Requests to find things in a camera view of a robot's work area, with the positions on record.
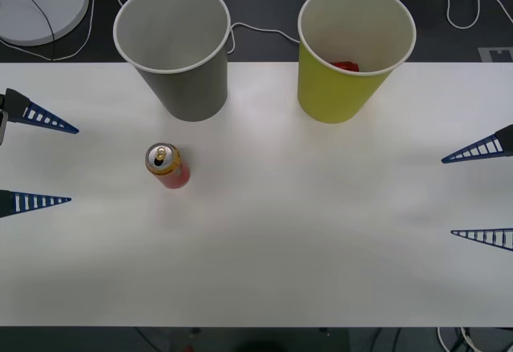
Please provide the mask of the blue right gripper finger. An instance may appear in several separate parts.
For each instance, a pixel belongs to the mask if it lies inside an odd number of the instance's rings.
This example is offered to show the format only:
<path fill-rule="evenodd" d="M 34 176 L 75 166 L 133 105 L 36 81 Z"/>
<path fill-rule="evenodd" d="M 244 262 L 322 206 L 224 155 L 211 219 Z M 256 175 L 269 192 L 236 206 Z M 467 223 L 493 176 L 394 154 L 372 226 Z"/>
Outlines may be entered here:
<path fill-rule="evenodd" d="M 512 156 L 512 125 L 441 159 L 443 164 Z"/>
<path fill-rule="evenodd" d="M 457 229 L 451 230 L 454 236 L 512 251 L 512 228 L 506 229 Z"/>

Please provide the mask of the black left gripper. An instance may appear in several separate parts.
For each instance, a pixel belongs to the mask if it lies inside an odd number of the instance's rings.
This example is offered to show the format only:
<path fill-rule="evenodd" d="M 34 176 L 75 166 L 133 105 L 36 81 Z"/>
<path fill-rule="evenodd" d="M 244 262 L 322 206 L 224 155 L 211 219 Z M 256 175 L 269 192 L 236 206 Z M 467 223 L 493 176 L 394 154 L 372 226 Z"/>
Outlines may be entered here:
<path fill-rule="evenodd" d="M 3 143 L 8 121 L 44 127 L 70 134 L 79 133 L 78 128 L 11 88 L 7 88 L 5 94 L 0 95 L 0 144 Z M 33 212 L 42 208 L 50 208 L 71 201 L 70 197 L 64 196 L 48 196 L 2 190 L 1 218 L 24 212 Z"/>

